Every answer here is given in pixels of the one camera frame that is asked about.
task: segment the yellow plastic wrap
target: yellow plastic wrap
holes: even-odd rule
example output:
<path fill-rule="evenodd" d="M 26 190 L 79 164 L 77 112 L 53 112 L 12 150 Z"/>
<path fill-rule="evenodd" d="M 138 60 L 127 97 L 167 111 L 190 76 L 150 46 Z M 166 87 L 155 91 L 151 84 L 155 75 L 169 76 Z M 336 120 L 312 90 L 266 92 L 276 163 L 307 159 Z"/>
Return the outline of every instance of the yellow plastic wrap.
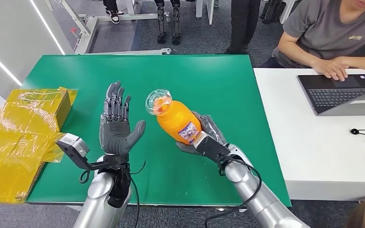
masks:
<path fill-rule="evenodd" d="M 44 162 L 59 162 L 55 142 L 77 91 L 16 89 L 0 109 L 0 202 L 24 202 Z"/>

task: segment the wrist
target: wrist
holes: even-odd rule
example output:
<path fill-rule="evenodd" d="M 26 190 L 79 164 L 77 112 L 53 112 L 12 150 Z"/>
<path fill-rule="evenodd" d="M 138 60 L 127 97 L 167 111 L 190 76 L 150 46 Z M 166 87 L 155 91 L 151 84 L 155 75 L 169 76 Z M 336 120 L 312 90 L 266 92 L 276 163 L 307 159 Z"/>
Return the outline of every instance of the wrist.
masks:
<path fill-rule="evenodd" d="M 354 60 L 354 57 L 347 57 L 347 56 L 341 56 L 341 57 L 338 57 L 340 59 L 340 63 L 342 65 L 346 65 L 348 67 L 353 67 L 354 64 L 353 64 L 353 60 Z"/>
<path fill-rule="evenodd" d="M 320 58 L 312 58 L 309 62 L 308 62 L 308 66 L 311 68 L 314 68 L 315 65 L 317 65 L 322 59 Z"/>

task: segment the laptop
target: laptop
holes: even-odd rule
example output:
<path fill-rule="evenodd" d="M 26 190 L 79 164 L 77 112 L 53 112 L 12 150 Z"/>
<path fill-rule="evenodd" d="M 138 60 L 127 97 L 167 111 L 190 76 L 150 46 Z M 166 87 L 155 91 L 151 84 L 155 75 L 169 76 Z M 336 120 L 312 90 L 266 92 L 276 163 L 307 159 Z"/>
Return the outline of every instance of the laptop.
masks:
<path fill-rule="evenodd" d="M 299 82 L 318 116 L 365 115 L 365 74 L 335 81 L 324 75 L 299 75 Z"/>

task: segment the human hand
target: human hand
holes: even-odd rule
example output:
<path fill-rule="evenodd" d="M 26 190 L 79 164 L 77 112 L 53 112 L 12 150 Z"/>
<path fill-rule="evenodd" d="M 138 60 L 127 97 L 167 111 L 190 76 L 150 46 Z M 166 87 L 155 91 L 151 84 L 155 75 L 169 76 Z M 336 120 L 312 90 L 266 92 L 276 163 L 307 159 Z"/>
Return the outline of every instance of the human hand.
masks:
<path fill-rule="evenodd" d="M 124 88 L 117 81 L 112 83 L 104 100 L 104 112 L 100 116 L 100 145 L 106 154 L 127 155 L 131 148 L 138 142 L 145 131 L 144 120 L 136 123 L 131 132 L 129 125 L 129 102 L 128 95 L 123 103 Z"/>
<path fill-rule="evenodd" d="M 317 71 L 317 73 L 324 74 L 327 78 L 334 80 L 345 81 L 347 78 L 346 69 L 349 68 L 341 57 L 337 57 L 331 60 L 318 59 L 311 63 L 311 67 Z"/>
<path fill-rule="evenodd" d="M 220 143 L 222 145 L 227 144 L 227 141 L 224 138 L 222 132 L 220 131 L 218 126 L 216 126 L 215 122 L 213 121 L 213 119 L 211 118 L 210 115 L 200 115 L 195 111 L 193 111 L 192 113 L 199 120 L 199 122 L 201 122 L 201 128 L 204 132 L 206 132 L 210 137 L 212 137 L 218 143 Z M 202 154 L 200 154 L 196 151 L 196 149 L 193 145 L 187 145 L 182 142 L 176 142 L 175 144 L 183 152 L 197 154 L 197 155 L 202 156 Z"/>

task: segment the logo on shirt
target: logo on shirt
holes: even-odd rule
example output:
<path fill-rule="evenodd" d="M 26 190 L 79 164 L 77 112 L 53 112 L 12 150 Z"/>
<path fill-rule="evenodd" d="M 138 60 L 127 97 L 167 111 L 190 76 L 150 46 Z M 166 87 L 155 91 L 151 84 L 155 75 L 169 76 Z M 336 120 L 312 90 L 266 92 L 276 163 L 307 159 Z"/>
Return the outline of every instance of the logo on shirt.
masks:
<path fill-rule="evenodd" d="M 361 40 L 363 36 L 351 36 L 349 39 Z"/>

